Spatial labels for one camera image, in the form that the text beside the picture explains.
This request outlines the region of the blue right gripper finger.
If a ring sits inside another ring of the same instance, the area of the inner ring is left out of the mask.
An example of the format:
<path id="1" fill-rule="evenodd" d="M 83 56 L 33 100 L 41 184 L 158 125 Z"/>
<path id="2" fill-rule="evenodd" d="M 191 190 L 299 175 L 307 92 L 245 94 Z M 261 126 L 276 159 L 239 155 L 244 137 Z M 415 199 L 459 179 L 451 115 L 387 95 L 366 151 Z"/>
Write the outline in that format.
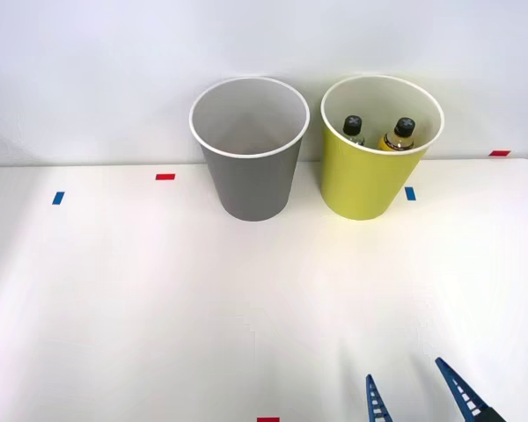
<path id="1" fill-rule="evenodd" d="M 436 358 L 436 365 L 466 422 L 505 422 L 444 359 Z"/>
<path id="2" fill-rule="evenodd" d="M 371 374 L 366 376 L 366 396 L 369 421 L 392 422 L 392 417 Z"/>

